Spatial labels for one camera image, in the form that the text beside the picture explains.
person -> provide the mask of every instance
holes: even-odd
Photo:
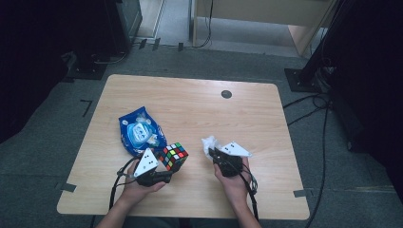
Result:
[[[133,162],[128,168],[127,171],[129,173],[133,173],[134,167],[137,162],[138,161]],[[247,158],[242,158],[242,162],[244,164],[244,168],[249,168],[249,162]],[[241,177],[224,177],[217,164],[214,164],[214,170],[215,176],[221,182],[223,191],[230,202],[232,210],[237,217],[239,227],[261,227],[259,222],[255,219],[252,211],[248,207],[246,200],[248,191],[246,190],[245,184]],[[247,181],[251,181],[250,175],[243,176],[246,178]],[[125,182],[131,181],[132,179],[128,178],[126,178],[125,180]],[[165,182],[158,182],[150,187],[141,186],[137,182],[126,184],[123,193],[120,195],[120,197],[115,202],[113,207],[109,210],[109,212],[105,215],[105,217],[99,222],[97,228],[122,227],[125,223],[127,214],[133,207],[135,207],[140,201],[142,201],[148,194],[157,192],[164,186]]]

forearm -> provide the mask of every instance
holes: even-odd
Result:
[[[246,202],[231,202],[231,207],[237,216],[241,228],[261,227]]]
[[[125,222],[125,217],[130,212],[131,207],[132,205],[130,203],[118,199],[104,219],[102,219],[97,225],[97,228],[122,227]]]

rubik's cube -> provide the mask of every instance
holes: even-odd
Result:
[[[174,173],[178,172],[184,161],[187,159],[187,152],[179,143],[173,143],[166,146],[160,154],[160,161],[166,167],[166,170]]]

desk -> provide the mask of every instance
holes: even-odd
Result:
[[[232,97],[222,98],[223,90]],[[77,188],[62,193],[59,213],[107,213],[116,172],[130,159],[118,118],[143,105],[168,143],[181,143],[189,157],[169,184],[130,215],[233,218],[213,164],[202,152],[201,139],[214,135],[222,145],[236,141],[253,154],[249,163],[259,183],[261,219],[309,217],[306,198],[294,195],[303,187],[275,85],[124,75],[106,82],[67,180]]]
[[[208,17],[212,0],[194,0],[193,46],[197,17]],[[317,31],[328,24],[337,0],[215,0],[212,17],[289,25],[297,52],[302,55]]]

blue wet wipes package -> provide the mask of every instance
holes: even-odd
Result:
[[[148,115],[145,107],[119,118],[121,139],[125,149],[137,156],[146,148],[164,148],[166,138],[161,127]]]

